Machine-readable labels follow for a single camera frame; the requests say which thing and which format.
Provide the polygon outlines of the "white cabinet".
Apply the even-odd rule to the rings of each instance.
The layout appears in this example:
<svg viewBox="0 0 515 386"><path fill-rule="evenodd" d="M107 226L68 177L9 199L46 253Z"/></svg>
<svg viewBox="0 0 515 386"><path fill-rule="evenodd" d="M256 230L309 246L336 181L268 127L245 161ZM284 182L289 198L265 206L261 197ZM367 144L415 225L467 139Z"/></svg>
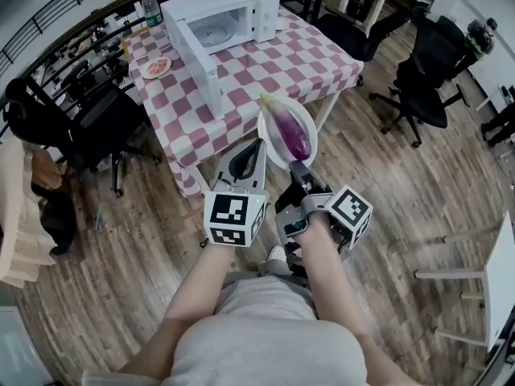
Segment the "white cabinet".
<svg viewBox="0 0 515 386"><path fill-rule="evenodd" d="M48 379L18 310L0 306L0 386L43 386Z"/></svg>

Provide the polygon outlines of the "person's left forearm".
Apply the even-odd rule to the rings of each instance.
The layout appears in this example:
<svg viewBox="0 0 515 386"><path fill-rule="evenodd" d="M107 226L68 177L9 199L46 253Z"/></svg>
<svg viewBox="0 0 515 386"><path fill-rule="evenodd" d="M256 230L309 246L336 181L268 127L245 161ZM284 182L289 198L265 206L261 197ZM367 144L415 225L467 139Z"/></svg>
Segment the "person's left forearm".
<svg viewBox="0 0 515 386"><path fill-rule="evenodd" d="M233 262L233 246L208 244L175 291L158 330L119 372L165 380L174 363L177 345L186 331L213 315Z"/></svg>

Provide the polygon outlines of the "white side table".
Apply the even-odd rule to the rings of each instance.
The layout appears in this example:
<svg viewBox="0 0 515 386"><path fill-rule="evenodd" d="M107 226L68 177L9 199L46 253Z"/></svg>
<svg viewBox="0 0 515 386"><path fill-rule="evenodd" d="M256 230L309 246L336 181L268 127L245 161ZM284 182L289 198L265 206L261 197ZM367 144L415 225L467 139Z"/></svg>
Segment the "white side table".
<svg viewBox="0 0 515 386"><path fill-rule="evenodd" d="M436 327L434 334L475 346L486 347L490 351L499 339L505 324L515 307L515 232L510 213L484 228L477 228L441 238L443 243L470 240L496 233L496 239L484 265L476 268L418 269L417 279L431 280L479 280L482 292L463 292L462 300L477 300L484 305L485 329L482 335L471 335Z"/></svg>

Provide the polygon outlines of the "pink white checkered tablecloth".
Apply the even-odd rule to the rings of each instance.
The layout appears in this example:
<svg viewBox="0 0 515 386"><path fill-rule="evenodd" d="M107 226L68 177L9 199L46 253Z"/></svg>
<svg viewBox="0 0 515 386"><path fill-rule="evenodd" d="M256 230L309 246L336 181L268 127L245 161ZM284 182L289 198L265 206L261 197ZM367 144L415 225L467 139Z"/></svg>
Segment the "pink white checkered tablecloth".
<svg viewBox="0 0 515 386"><path fill-rule="evenodd" d="M298 16L285 9L279 14L289 19L289 27L274 39L212 55L227 95L227 113L220 120L213 117L165 30L141 29L123 39L130 76L179 180L181 167L199 165L256 128L261 93L305 105L356 85L363 62ZM161 56L172 60L171 68L159 78L143 79L140 67Z"/></svg>

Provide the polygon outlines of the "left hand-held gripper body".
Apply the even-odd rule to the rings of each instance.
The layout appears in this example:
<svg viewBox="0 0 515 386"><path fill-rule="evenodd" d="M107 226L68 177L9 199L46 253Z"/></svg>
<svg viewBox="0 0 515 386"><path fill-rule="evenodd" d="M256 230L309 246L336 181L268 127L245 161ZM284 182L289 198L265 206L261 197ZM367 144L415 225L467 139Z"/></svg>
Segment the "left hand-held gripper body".
<svg viewBox="0 0 515 386"><path fill-rule="evenodd" d="M210 242L248 248L266 215L269 194L241 179L220 179L219 168L204 194L204 230Z"/></svg>

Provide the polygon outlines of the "person's dark shoe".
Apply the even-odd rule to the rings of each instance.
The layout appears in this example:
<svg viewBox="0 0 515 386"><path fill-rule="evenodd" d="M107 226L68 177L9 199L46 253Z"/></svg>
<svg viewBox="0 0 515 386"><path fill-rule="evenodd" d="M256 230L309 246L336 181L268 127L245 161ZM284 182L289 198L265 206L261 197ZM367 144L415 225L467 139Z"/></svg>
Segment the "person's dark shoe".
<svg viewBox="0 0 515 386"><path fill-rule="evenodd" d="M300 245L295 242L285 244L286 263L293 276L307 278L307 272L303 265Z"/></svg>

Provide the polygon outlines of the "white round plate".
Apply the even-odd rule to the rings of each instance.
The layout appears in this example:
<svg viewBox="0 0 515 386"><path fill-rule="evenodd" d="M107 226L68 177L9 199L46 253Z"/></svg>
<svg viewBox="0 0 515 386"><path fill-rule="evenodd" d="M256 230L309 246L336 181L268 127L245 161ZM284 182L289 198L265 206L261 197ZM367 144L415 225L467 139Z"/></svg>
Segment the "white round plate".
<svg viewBox="0 0 515 386"><path fill-rule="evenodd" d="M290 110L297 122L307 133L311 143L311 154L303 163L306 166L310 166L315 160L318 148L318 132L311 115L307 109L296 100L284 95L276 95L275 97ZM273 122L273 119L267 115L263 106L260 108L257 118L257 132L259 137L266 143L268 159L275 166L288 171L289 163L294 159L294 156L287 149L277 126Z"/></svg>

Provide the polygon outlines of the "black mesh office chair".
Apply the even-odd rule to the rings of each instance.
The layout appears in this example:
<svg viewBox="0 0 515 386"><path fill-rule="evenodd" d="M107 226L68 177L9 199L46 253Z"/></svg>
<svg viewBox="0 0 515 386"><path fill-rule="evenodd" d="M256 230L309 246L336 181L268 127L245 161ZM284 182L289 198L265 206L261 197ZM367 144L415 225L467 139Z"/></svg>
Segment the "black mesh office chair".
<svg viewBox="0 0 515 386"><path fill-rule="evenodd" d="M117 197L123 196L117 185L123 153L161 162L150 151L129 144L140 125L148 125L150 119L118 86L111 84L93 94L73 118L37 101L28 89L27 82L19 78L6 86L6 121L11 132L25 142L55 147L79 173L95 172L104 158L111 157L112 190Z"/></svg>

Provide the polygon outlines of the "person's right forearm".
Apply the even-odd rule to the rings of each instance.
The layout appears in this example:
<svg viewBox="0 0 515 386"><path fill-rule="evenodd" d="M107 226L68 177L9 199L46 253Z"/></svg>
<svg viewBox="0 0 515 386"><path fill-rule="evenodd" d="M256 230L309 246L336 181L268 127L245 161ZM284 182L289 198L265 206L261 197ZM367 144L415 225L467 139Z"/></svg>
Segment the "person's right forearm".
<svg viewBox="0 0 515 386"><path fill-rule="evenodd" d="M325 321L346 328L356 338L364 354L368 384L413 384L414 381L379 348L367 330L362 310L355 300L337 252L328 214L323 211L311 214L307 230L295 240L301 246L317 314Z"/></svg>

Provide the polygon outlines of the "small plate with food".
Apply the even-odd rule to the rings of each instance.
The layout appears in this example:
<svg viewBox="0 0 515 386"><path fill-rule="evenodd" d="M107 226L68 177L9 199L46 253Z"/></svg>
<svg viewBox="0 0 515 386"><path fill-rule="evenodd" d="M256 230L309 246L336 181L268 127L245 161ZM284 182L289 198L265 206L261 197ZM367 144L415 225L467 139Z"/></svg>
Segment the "small plate with food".
<svg viewBox="0 0 515 386"><path fill-rule="evenodd" d="M153 80L163 76L171 68L172 60L167 56L157 57L140 67L141 76Z"/></svg>

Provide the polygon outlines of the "purple eggplant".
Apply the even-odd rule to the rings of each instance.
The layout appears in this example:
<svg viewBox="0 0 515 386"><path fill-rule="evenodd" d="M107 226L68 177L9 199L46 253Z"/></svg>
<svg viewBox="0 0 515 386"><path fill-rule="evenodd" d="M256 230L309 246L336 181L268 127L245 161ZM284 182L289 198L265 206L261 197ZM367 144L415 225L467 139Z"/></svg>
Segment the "purple eggplant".
<svg viewBox="0 0 515 386"><path fill-rule="evenodd" d="M277 97L268 93L262 93L260 97L267 131L271 134L278 133L294 161L307 160L312 151L311 141L296 116Z"/></svg>

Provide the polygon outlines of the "black helmet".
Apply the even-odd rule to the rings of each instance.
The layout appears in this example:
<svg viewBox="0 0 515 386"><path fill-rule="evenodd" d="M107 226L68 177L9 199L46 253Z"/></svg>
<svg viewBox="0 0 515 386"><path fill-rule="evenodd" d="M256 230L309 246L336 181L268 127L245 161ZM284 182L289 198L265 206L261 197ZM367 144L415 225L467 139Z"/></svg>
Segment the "black helmet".
<svg viewBox="0 0 515 386"><path fill-rule="evenodd" d="M489 55L494 47L493 33L490 31L489 25L478 19L470 22L464 44L477 60L480 60L484 55Z"/></svg>

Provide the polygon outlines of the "clear plastic water bottle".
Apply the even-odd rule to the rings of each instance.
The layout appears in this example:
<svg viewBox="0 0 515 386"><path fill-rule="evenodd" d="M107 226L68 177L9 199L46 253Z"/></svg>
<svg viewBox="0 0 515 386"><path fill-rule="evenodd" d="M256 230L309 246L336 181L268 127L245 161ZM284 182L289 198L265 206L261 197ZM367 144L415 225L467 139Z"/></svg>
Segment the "clear plastic water bottle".
<svg viewBox="0 0 515 386"><path fill-rule="evenodd" d="M162 23L163 15L157 0L142 0L141 6L149 28L159 26Z"/></svg>

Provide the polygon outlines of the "white microwave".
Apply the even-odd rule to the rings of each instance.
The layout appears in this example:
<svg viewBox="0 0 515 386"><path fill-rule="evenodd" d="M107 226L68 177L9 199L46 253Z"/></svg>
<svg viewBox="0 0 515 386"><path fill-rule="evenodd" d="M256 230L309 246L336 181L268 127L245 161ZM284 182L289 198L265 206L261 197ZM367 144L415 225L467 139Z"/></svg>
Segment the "white microwave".
<svg viewBox="0 0 515 386"><path fill-rule="evenodd" d="M160 5L167 33L201 96L216 119L227 113L213 54L275 37L279 0L170 0ZM235 34L215 47L203 47L196 31L212 24L233 27Z"/></svg>

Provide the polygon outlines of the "black bag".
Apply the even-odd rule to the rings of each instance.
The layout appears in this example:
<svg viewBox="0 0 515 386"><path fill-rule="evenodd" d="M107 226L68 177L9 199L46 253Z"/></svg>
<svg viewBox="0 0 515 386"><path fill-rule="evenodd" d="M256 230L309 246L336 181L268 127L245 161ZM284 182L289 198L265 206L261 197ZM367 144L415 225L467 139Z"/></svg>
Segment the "black bag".
<svg viewBox="0 0 515 386"><path fill-rule="evenodd" d="M31 184L31 189L41 198L39 211L43 229L55 242L50 254L61 256L70 249L76 235L76 213L72 198L62 191L48 190L36 183Z"/></svg>

